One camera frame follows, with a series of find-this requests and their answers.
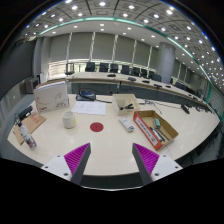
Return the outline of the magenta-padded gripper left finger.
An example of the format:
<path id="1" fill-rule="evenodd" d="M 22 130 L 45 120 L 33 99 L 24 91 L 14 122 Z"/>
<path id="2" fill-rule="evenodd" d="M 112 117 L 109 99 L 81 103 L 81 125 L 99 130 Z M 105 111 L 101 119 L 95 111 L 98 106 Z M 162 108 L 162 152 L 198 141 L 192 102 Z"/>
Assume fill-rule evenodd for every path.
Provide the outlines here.
<path id="1" fill-rule="evenodd" d="M 55 156 L 42 169 L 79 185 L 90 154 L 91 145 L 87 143 L 65 155 Z"/>

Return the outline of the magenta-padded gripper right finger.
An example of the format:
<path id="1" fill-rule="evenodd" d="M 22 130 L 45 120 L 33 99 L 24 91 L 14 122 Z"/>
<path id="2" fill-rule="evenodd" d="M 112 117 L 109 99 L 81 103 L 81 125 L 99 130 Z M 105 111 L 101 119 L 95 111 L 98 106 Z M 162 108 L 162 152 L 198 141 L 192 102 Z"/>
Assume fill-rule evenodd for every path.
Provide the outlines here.
<path id="1" fill-rule="evenodd" d="M 143 185 L 147 185 L 182 169 L 168 155 L 157 153 L 134 143 L 132 154 L 135 158 Z"/>

